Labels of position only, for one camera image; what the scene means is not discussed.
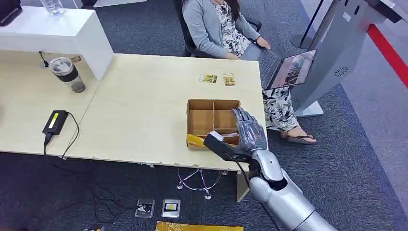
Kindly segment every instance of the gray cardigan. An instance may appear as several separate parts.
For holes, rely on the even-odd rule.
[[[211,0],[184,0],[183,17],[197,49],[224,59],[228,51],[222,45],[221,23]],[[259,37],[241,13],[235,27],[248,39]]]

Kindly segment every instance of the table leg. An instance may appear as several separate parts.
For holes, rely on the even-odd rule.
[[[237,202],[241,202],[248,192],[249,188],[245,182],[244,174],[237,174]]]

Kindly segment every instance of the hand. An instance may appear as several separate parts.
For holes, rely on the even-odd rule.
[[[259,36],[258,39],[256,40],[256,43],[257,43],[259,46],[270,50],[270,45],[269,45],[269,43],[268,43],[263,37]]]
[[[239,147],[245,152],[254,149],[266,149],[268,146],[264,129],[258,121],[241,107],[233,108],[232,112],[237,119],[238,134],[240,136]]]
[[[234,59],[234,60],[241,60],[238,56],[236,56],[235,54],[231,54],[231,53],[227,53],[227,55],[225,56],[226,59]]]

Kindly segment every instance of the red stripe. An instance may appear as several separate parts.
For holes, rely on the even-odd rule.
[[[408,88],[408,66],[404,63],[398,53],[393,49],[390,43],[385,39],[384,35],[381,34],[379,29],[374,24],[369,26],[367,32],[377,48],[383,54],[384,58]]]

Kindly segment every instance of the gray carpet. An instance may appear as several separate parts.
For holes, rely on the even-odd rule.
[[[115,52],[182,54],[181,30],[172,1],[148,0],[96,10]],[[288,39],[307,24],[300,2],[252,0],[242,11],[262,21],[261,33],[283,54],[298,52]],[[317,135],[318,145],[286,143],[269,132],[270,148],[283,168],[320,214],[340,231],[408,230],[407,217],[342,87],[328,92],[320,104],[325,110],[323,116],[300,120],[306,130]],[[223,177],[211,190],[213,199],[206,201],[202,193],[176,190],[177,170],[172,167],[86,160],[65,163],[75,169],[91,169],[93,180],[120,196],[123,205],[133,205],[138,198],[156,199],[152,219],[134,218],[133,210],[126,211],[105,224],[108,231],[153,231],[158,220],[240,225],[246,231],[274,230],[251,195],[239,204],[235,202],[233,174]],[[216,176],[213,171],[207,174],[209,180]],[[0,227],[80,231],[96,222],[93,207],[78,203],[92,199],[85,186],[49,166],[42,156],[0,154],[0,182]],[[110,196],[106,191],[97,192]],[[166,198],[182,200],[180,218],[160,217],[160,204]],[[109,218],[105,207],[99,205],[97,209],[101,218]]]

